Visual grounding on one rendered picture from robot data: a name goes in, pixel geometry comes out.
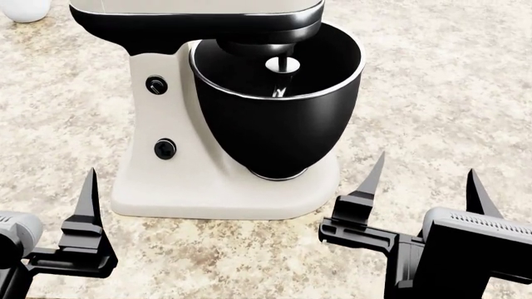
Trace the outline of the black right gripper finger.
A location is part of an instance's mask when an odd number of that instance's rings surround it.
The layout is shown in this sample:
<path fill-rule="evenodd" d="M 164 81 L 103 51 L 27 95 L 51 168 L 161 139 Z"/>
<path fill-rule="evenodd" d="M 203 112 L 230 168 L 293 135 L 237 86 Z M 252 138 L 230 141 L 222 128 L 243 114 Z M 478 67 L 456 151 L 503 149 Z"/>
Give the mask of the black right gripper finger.
<path fill-rule="evenodd" d="M 385 163 L 385 156 L 386 153 L 383 152 L 369 175 L 357 189 L 347 195 L 337 196 L 331 216 L 334 221 L 367 226 Z"/>
<path fill-rule="evenodd" d="M 466 211 L 494 218 L 504 218 L 493 201 L 491 201 L 474 169 L 471 169 L 467 175 Z"/>

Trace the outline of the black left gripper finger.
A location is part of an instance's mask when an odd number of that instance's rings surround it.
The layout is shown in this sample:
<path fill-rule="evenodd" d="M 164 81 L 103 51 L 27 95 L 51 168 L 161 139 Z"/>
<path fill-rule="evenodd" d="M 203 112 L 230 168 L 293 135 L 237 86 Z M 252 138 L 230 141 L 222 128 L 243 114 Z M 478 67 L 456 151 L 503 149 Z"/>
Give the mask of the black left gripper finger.
<path fill-rule="evenodd" d="M 110 249 L 101 221 L 95 169 L 90 169 L 82 186 L 74 214 L 62 226 L 60 248 Z"/>

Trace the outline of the cream stand mixer base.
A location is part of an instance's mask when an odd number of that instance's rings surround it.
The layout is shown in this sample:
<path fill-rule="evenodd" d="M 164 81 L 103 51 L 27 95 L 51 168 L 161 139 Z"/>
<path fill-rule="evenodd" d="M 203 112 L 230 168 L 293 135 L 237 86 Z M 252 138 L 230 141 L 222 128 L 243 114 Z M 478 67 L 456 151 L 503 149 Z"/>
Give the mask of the cream stand mixer base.
<path fill-rule="evenodd" d="M 327 154 L 295 179 L 268 181 L 231 159 L 201 113 L 189 64 L 190 47 L 175 54 L 130 58 L 135 128 L 117 172 L 115 213 L 156 218 L 282 220 L 311 213 L 329 201 L 340 174 Z M 162 76 L 168 91 L 151 94 L 148 76 Z M 159 159 L 154 145 L 171 139 L 175 156 Z"/>

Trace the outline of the black mixer dial knob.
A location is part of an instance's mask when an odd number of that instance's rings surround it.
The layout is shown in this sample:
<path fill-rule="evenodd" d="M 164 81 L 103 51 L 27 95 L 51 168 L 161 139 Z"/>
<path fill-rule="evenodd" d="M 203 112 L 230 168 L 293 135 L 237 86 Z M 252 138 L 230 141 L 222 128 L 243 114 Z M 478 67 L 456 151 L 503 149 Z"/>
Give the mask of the black mixer dial knob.
<path fill-rule="evenodd" d="M 162 160 L 172 159 L 175 156 L 176 151 L 177 146 L 171 139 L 159 139 L 154 145 L 155 155 Z"/>

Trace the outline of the black mixer lever knob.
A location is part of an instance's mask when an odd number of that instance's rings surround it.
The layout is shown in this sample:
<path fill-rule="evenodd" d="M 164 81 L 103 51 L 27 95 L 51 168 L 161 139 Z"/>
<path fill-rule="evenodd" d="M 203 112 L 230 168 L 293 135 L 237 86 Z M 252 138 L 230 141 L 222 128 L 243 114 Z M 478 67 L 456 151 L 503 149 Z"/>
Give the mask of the black mixer lever knob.
<path fill-rule="evenodd" d="M 163 95 L 168 91 L 168 84 L 162 76 L 148 76 L 145 81 L 146 89 L 154 95 Z"/>

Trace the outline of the black mixing bowl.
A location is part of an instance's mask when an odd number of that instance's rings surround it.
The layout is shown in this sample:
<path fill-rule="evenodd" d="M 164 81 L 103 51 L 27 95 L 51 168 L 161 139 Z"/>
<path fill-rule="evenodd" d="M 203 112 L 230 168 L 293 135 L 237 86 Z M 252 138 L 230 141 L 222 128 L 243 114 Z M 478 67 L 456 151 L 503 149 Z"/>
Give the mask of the black mixing bowl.
<path fill-rule="evenodd" d="M 331 24 L 295 45 L 299 68 L 279 74 L 267 57 L 229 54 L 213 40 L 190 51 L 200 109 L 219 146 L 266 179 L 290 179 L 338 142 L 357 102 L 366 57 Z"/>

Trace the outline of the beater attachment with white disc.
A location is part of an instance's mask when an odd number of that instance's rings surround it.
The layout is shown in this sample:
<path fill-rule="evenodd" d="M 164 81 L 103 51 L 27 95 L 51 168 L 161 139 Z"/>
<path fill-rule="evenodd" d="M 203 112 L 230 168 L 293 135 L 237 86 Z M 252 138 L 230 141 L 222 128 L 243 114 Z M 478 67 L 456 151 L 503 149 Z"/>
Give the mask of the beater attachment with white disc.
<path fill-rule="evenodd" d="M 300 63 L 286 54 L 275 56 L 265 62 L 266 68 L 273 74 L 273 98 L 282 98 L 293 77 L 300 69 Z"/>

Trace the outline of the white round jar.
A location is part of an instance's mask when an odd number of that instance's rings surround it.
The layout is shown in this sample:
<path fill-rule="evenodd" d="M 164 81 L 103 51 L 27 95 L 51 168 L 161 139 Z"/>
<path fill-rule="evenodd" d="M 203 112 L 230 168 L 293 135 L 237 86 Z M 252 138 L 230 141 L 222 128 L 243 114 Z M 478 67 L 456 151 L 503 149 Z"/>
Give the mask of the white round jar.
<path fill-rule="evenodd" d="M 0 12 L 18 23 L 38 22 L 47 16 L 52 0 L 0 0 Z"/>

